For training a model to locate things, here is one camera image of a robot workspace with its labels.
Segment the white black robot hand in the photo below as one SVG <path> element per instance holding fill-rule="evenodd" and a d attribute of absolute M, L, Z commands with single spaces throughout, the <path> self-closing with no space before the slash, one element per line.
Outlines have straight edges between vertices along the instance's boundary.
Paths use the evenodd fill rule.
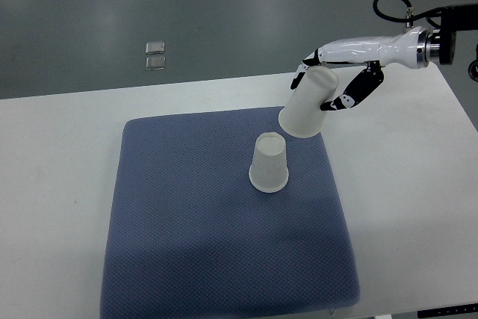
<path fill-rule="evenodd" d="M 400 64 L 409 69 L 426 67 L 427 38 L 428 29 L 418 26 L 396 37 L 356 37 L 327 43 L 302 60 L 302 66 L 297 68 L 290 89 L 295 90 L 299 86 L 309 67 L 320 66 L 322 63 L 368 63 L 342 94 L 320 105 L 321 111 L 353 108 L 383 83 L 381 66 Z"/>

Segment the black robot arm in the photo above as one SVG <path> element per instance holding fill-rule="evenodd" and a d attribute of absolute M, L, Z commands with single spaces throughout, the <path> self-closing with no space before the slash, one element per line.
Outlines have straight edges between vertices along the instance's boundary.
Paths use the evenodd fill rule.
<path fill-rule="evenodd" d="M 457 33 L 477 30 L 477 6 L 443 7 L 438 9 L 438 17 L 440 24 L 432 30 L 416 26 L 396 37 L 357 37 L 327 43 L 302 60 L 291 89 L 298 87 L 306 70 L 312 66 L 364 64 L 366 68 L 341 95 L 320 105 L 322 111 L 338 111 L 363 102 L 384 81 L 382 69 L 387 65 L 400 64 L 409 69 L 421 69 L 431 62 L 451 65 Z"/>

